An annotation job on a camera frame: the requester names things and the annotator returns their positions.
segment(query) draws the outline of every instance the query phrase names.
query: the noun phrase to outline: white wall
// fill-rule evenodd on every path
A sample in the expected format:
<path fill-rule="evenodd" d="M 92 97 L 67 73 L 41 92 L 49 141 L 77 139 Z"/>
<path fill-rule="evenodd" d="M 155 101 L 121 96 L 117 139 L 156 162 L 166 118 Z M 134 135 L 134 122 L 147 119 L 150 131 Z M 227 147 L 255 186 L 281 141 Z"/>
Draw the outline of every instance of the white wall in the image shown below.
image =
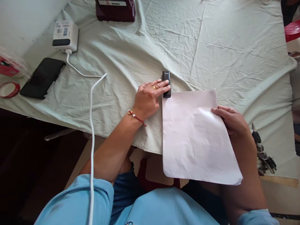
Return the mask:
<path fill-rule="evenodd" d="M 68 0 L 0 0 L 0 45 L 22 56 Z"/>

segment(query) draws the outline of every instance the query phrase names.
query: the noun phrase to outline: table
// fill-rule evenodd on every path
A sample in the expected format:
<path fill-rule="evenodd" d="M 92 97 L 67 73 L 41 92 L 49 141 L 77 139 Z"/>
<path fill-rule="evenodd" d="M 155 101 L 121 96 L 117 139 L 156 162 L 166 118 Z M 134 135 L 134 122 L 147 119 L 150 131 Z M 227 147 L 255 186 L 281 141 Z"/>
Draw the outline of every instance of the table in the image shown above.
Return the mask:
<path fill-rule="evenodd" d="M 172 92 L 216 89 L 218 102 L 237 108 L 255 124 L 277 176 L 296 178 L 289 72 L 280 1 L 137 0 L 134 23 L 100 22 L 95 8 L 71 1 L 56 19 L 79 26 L 70 62 L 86 75 L 108 77 L 94 90 L 95 133 L 107 137 L 130 109 L 140 84 L 171 72 Z M 54 21 L 25 54 L 32 71 L 44 57 L 65 60 L 52 46 Z M 0 107 L 84 132 L 95 78 L 67 66 L 46 99 L 16 96 Z M 146 121 L 133 145 L 162 154 L 162 111 Z"/>

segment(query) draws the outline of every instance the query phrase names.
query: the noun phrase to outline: red chair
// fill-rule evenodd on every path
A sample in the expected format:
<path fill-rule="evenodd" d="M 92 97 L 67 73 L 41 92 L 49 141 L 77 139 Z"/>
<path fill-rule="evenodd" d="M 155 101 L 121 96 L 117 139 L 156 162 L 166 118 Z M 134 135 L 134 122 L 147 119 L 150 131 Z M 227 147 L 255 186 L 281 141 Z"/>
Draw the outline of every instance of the red chair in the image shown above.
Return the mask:
<path fill-rule="evenodd" d="M 140 169 L 138 170 L 137 178 L 141 186 L 146 190 L 146 192 L 153 191 L 154 189 L 157 188 L 168 188 L 168 187 L 176 187 L 180 189 L 180 179 L 178 178 L 174 178 L 174 183 L 171 186 L 147 180 L 146 168 L 147 168 L 147 159 L 143 158 L 140 162 Z"/>

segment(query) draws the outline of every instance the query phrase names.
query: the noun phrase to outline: bracelet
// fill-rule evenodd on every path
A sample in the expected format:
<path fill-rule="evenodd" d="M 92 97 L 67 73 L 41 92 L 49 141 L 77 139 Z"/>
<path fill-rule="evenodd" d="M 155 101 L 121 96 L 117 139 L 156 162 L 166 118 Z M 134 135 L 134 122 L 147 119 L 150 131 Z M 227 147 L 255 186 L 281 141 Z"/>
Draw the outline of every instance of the bracelet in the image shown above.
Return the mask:
<path fill-rule="evenodd" d="M 132 115 L 133 117 L 137 118 L 139 121 L 143 123 L 143 125 L 146 127 L 147 125 L 144 124 L 144 121 L 141 120 L 139 117 L 137 117 L 135 114 L 132 113 L 132 110 L 128 110 L 128 115 Z"/>

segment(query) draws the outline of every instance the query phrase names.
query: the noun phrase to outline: sheet of paper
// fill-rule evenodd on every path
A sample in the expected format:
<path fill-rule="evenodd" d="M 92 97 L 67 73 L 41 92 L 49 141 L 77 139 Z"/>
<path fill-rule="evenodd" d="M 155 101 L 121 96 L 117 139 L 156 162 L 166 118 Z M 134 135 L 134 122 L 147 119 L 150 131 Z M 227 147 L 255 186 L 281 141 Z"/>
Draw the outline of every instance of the sheet of paper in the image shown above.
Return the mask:
<path fill-rule="evenodd" d="M 239 185 L 238 167 L 215 90 L 177 92 L 162 99 L 163 171 L 167 177 Z"/>

